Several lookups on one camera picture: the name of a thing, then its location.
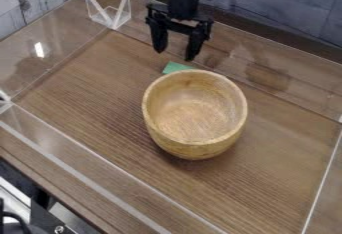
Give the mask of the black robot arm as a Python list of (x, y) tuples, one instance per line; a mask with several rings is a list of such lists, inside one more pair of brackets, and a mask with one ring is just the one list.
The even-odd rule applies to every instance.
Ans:
[(212, 18), (198, 12), (198, 0), (166, 0), (165, 5), (148, 3), (145, 7), (154, 51), (165, 50), (169, 31), (184, 34), (188, 36), (184, 60), (192, 61), (210, 37), (213, 24)]

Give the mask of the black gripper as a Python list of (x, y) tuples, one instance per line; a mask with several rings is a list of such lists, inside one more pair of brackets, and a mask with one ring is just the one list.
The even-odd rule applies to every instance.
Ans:
[(176, 19), (164, 4), (148, 3), (145, 23), (150, 29), (152, 46), (161, 53), (168, 45), (168, 31), (188, 36), (185, 60), (192, 61), (198, 54), (201, 45), (210, 37), (212, 18), (197, 12), (189, 19)]

